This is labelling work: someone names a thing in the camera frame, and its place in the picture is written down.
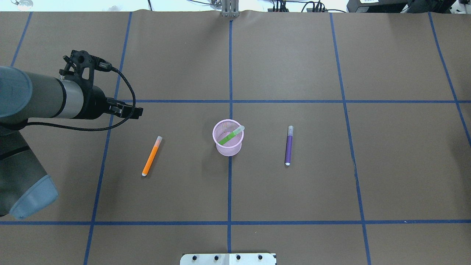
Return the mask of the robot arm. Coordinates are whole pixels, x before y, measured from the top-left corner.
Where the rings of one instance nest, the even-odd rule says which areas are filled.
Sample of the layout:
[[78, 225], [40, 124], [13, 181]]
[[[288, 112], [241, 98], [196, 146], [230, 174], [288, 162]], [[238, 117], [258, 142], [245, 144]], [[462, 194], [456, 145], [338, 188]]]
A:
[[40, 124], [29, 119], [93, 120], [107, 113], [126, 121], [142, 116], [134, 90], [131, 105], [106, 97], [93, 84], [93, 68], [85, 70], [87, 78], [78, 66], [55, 78], [1, 67], [1, 216], [23, 220], [58, 198], [52, 178], [20, 133]]

